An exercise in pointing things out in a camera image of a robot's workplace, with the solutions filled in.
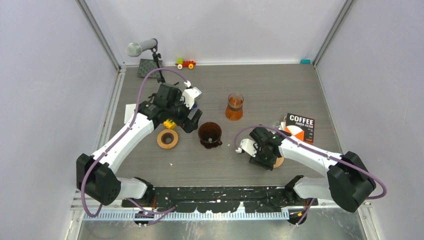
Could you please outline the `large wooden ring holder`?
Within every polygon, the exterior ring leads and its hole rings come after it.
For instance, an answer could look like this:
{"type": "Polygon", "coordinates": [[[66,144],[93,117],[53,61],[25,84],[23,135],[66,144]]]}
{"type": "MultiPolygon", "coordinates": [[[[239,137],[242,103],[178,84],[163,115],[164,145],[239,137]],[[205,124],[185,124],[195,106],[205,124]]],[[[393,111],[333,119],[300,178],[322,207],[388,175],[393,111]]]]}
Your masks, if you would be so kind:
{"type": "Polygon", "coordinates": [[[275,168],[280,167],[283,164],[284,160],[285,160],[284,157],[277,157],[276,160],[275,160],[275,163],[273,165],[273,168],[275,169],[275,168]]]}

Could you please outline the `dark brown dripper cup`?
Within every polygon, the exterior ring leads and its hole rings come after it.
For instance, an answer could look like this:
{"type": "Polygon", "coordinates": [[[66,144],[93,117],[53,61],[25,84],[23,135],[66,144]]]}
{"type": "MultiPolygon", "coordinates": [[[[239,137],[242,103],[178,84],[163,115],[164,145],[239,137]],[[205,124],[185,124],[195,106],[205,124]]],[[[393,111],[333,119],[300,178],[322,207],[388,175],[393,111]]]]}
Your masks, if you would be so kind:
{"type": "Polygon", "coordinates": [[[199,142],[206,149],[221,146],[222,129],[215,122],[205,122],[198,128],[199,142]]]}

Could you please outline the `orange coffee filter box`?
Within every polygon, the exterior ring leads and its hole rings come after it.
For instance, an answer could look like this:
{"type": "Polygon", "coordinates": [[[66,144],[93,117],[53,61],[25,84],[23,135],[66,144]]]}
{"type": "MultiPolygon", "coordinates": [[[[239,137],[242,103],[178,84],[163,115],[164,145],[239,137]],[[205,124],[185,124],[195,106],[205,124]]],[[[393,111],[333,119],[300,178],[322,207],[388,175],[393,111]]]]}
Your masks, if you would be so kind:
{"type": "Polygon", "coordinates": [[[297,139],[313,145],[315,137],[316,120],[310,117],[298,114],[287,113],[283,120],[279,123],[279,129],[290,133],[297,139]]]}

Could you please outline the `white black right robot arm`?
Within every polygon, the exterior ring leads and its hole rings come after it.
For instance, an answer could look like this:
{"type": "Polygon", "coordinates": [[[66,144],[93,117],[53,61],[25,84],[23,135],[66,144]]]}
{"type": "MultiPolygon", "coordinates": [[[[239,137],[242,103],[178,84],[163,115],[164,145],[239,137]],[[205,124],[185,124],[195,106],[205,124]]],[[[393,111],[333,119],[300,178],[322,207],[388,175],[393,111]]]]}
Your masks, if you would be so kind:
{"type": "Polygon", "coordinates": [[[257,125],[237,149],[250,155],[250,163],[273,170],[278,158],[294,160],[321,175],[320,178],[298,176],[286,185],[285,198],[291,205],[304,199],[335,202],[353,213],[371,199],[376,189],[375,178],[354,152],[345,154],[325,151],[305,143],[288,132],[257,125]]]}

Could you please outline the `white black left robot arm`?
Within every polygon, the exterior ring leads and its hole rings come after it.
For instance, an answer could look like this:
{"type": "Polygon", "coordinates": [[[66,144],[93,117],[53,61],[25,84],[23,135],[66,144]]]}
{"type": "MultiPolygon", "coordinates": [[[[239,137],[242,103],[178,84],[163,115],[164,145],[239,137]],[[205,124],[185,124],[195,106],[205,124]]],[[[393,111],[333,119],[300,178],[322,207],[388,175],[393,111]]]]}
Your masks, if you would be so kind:
{"type": "Polygon", "coordinates": [[[191,109],[184,103],[163,106],[148,101],[140,103],[112,139],[91,155],[83,153],[77,158],[77,188],[81,198],[89,196],[104,206],[116,199],[132,198],[141,207],[148,207],[154,199],[148,183],[137,177],[119,178],[116,172],[133,149],[166,120],[172,120],[186,133],[197,130],[203,112],[197,109],[192,118],[190,113],[191,109]]]}

